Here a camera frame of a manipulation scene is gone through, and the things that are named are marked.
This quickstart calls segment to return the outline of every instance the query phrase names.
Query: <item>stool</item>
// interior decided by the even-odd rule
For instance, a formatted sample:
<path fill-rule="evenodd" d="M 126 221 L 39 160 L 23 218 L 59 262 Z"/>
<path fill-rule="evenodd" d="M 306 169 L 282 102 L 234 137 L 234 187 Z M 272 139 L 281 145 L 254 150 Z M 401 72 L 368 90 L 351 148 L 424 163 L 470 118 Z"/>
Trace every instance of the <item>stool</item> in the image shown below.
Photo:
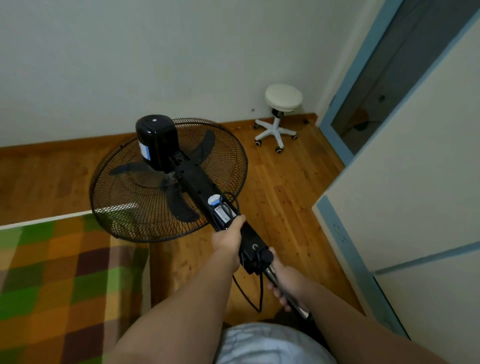
<path fill-rule="evenodd" d="M 266 130 L 263 133 L 258 134 L 255 137 L 255 144 L 257 146 L 262 145 L 262 139 L 268 135 L 273 135 L 278 143 L 278 147 L 275 148 L 277 153 L 282 153 L 283 142 L 281 134 L 291 135 L 292 139 L 297 139 L 297 132 L 293 130 L 280 128 L 280 120 L 282 120 L 286 112 L 292 112 L 299 107 L 303 101 L 303 95 L 295 87 L 285 84 L 270 85 L 265 91 L 265 100 L 273 110 L 272 114 L 275 116 L 273 124 L 269 124 L 265 121 L 255 120 L 254 129 L 258 129 L 259 126 L 263 126 Z"/>

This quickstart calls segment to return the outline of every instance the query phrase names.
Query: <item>hardwood floor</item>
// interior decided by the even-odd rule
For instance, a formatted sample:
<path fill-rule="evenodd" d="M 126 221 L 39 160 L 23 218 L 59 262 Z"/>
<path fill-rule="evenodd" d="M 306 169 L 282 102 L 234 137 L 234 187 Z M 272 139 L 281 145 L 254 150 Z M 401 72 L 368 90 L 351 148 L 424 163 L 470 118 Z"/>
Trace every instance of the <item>hardwood floor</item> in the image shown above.
<path fill-rule="evenodd" d="M 248 176 L 239 196 L 241 212 L 285 264 L 322 283 L 353 307 L 360 304 L 345 277 L 312 206 L 343 169 L 343 164 L 313 125 L 286 121 L 282 126 L 298 131 L 293 141 L 284 136 L 285 150 L 275 153 L 273 137 L 261 147 L 254 137 L 261 130 L 244 123 L 229 127 L 243 144 L 249 160 Z M 45 150 L 16 147 L 0 150 L 0 225 L 85 211 L 90 208 L 88 186 L 100 159 L 124 136 L 98 138 Z M 212 252 L 211 227 L 167 243 L 151 245 L 152 302 L 157 303 L 186 282 Z M 242 268 L 236 277 L 258 303 L 258 276 Z M 264 309 L 256 313 L 235 285 L 232 286 L 226 321 L 232 325 L 272 317 L 280 308 L 268 292 Z"/>

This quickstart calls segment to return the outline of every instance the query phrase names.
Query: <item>checkered bedsheet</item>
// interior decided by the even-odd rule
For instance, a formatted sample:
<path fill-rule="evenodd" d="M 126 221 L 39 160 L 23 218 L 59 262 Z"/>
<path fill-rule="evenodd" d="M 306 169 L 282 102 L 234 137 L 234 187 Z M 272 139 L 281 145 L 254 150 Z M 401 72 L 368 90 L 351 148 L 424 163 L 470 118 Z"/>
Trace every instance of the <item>checkered bedsheet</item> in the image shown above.
<path fill-rule="evenodd" d="M 102 363 L 140 315 L 147 257 L 92 215 L 0 230 L 0 363 Z"/>

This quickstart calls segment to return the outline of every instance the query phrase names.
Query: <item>forearm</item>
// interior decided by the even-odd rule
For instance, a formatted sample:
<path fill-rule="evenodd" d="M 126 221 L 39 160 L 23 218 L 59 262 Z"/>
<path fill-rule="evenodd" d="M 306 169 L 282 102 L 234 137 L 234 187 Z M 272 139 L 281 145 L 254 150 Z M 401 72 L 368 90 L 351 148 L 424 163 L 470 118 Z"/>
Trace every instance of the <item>forearm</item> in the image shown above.
<path fill-rule="evenodd" d="M 320 284 L 309 283 L 300 299 L 310 309 L 339 364 L 446 363 L 361 315 Z"/>
<path fill-rule="evenodd" d="M 119 359 L 128 357 L 135 363 L 211 363 L 234 266 L 231 252 L 217 250 L 187 284 L 137 320 L 112 362 L 126 363 Z"/>

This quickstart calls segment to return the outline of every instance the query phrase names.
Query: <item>door frame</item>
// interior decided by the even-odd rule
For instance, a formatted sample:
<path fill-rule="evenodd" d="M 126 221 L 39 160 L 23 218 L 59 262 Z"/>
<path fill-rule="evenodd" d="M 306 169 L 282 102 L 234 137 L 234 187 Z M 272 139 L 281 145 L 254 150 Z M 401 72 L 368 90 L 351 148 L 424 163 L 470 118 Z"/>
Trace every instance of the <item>door frame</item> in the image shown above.
<path fill-rule="evenodd" d="M 392 21 L 402 2 L 403 0 L 385 0 L 385 3 L 378 12 L 375 21 L 373 22 L 367 36 L 365 37 L 362 46 L 360 47 L 357 55 L 355 56 L 352 65 L 345 74 L 345 77 L 340 84 L 340 87 L 338 88 L 335 96 L 333 96 L 332 101 L 328 106 L 327 112 L 325 113 L 322 121 L 320 122 L 320 130 L 325 135 L 328 142 L 332 145 L 333 149 L 336 151 L 336 153 L 346 166 L 351 163 L 354 155 L 333 129 L 332 122 L 336 114 L 340 110 L 343 102 L 347 98 L 348 93 L 355 84 L 358 76 L 360 75 L 368 60 L 370 59 L 370 56 L 375 50 L 378 42 L 380 42 L 380 39 L 382 39 L 382 36 L 390 25 L 390 22 Z"/>

